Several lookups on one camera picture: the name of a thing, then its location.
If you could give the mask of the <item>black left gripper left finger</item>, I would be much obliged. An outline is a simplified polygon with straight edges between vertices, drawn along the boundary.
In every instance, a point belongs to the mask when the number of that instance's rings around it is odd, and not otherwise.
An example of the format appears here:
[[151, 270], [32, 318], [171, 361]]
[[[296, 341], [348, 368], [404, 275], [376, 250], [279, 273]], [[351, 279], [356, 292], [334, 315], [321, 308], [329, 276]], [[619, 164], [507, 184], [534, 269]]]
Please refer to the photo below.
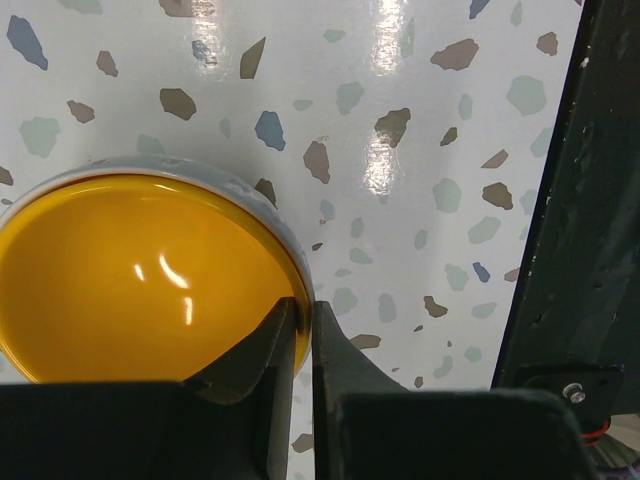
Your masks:
[[283, 479], [295, 302], [181, 382], [5, 385], [5, 479]]

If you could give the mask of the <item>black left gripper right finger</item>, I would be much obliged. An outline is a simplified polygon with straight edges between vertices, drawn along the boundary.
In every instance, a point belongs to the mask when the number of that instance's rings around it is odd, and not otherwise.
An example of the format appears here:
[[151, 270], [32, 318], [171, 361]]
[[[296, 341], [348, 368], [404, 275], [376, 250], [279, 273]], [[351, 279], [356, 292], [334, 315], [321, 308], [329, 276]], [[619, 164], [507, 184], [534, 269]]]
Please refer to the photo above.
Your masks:
[[312, 313], [318, 479], [594, 479], [578, 424], [556, 397], [522, 389], [410, 391]]

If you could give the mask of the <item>yellow rimmed bowl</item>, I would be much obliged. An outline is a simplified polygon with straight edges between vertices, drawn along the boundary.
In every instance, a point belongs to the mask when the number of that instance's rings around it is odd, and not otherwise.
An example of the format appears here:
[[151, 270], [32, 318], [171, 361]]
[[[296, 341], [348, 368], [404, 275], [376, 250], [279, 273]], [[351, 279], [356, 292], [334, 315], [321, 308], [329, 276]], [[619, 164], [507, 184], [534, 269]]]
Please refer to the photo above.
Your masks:
[[311, 274], [267, 197], [195, 160], [115, 157], [33, 187], [1, 216], [1, 350], [34, 383], [183, 380], [299, 308]]

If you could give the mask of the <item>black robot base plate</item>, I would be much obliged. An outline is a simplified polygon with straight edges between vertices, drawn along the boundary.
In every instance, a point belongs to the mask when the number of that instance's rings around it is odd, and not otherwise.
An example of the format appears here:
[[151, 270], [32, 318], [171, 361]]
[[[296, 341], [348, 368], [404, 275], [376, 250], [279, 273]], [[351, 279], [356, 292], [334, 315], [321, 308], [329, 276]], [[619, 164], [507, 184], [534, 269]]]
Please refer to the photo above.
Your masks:
[[639, 410], [639, 5], [583, 5], [492, 383], [546, 393], [517, 473], [593, 479], [588, 447]]

